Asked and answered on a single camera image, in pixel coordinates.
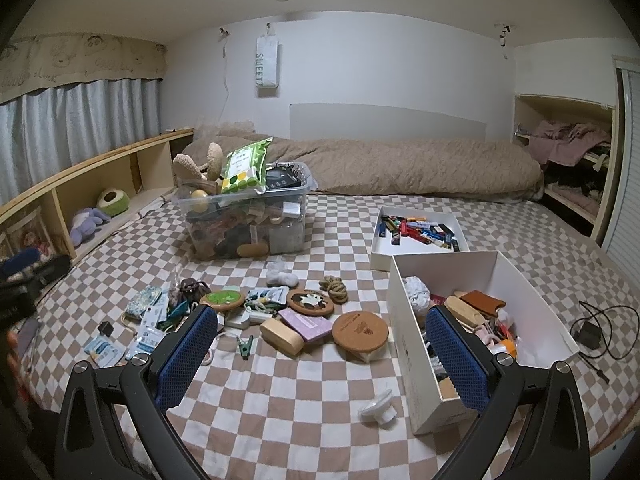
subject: louvered blind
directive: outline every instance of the louvered blind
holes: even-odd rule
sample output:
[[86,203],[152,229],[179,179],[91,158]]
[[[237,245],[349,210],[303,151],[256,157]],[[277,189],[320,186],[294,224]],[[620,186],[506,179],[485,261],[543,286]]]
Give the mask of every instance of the louvered blind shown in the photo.
[[616,205],[603,247],[640,286],[640,73],[623,70],[623,82],[625,153]]

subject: yellow ball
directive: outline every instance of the yellow ball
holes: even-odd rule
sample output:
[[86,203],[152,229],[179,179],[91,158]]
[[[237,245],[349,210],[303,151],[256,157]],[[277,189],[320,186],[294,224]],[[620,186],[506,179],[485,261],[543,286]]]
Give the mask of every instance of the yellow ball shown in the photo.
[[191,192],[191,198],[197,198],[198,200],[191,204],[191,210],[196,213],[204,213],[209,208],[209,202],[207,201],[207,192],[202,189],[196,189]]

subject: plastic storage bin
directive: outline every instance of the plastic storage bin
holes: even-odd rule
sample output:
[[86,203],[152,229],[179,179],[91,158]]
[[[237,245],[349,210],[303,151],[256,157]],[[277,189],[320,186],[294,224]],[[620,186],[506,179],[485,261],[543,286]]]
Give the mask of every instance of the plastic storage bin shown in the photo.
[[244,258],[300,251],[305,243],[306,194],[317,188],[302,162],[289,166],[302,182],[299,187],[209,195],[191,198],[193,183],[174,195],[187,223],[195,255],[201,260]]

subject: white cardboard box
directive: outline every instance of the white cardboard box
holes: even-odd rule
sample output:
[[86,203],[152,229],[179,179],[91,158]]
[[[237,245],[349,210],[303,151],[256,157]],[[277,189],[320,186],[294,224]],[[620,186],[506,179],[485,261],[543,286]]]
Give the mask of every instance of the white cardboard box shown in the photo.
[[402,237],[400,245],[391,245],[391,234],[381,238],[378,236],[378,225],[382,216],[401,216],[404,218],[426,218],[429,222],[438,222],[446,225],[456,235],[460,251],[468,251],[465,235],[453,213],[437,213],[425,209],[407,209],[404,207],[391,207],[383,205],[378,212],[378,219],[373,227],[373,240],[371,241],[370,265],[371,269],[389,272],[391,257],[395,254],[427,254],[427,253],[451,253],[451,249],[443,249],[435,244],[425,245],[408,236]]
[[429,433],[456,424],[477,412],[459,397],[443,400],[422,341],[402,278],[418,276],[433,294],[450,296],[454,290],[481,290],[506,302],[515,319],[516,333],[533,341],[536,366],[549,368],[568,360],[578,346],[558,316],[526,278],[498,251],[402,254],[394,256],[389,273],[387,304],[402,381],[414,434]]

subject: headboard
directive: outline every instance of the headboard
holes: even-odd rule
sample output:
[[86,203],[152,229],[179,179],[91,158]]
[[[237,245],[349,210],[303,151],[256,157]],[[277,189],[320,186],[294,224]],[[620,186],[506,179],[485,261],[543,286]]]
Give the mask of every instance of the headboard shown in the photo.
[[393,106],[305,103],[289,105],[290,138],[315,139],[475,139],[486,124],[436,112]]

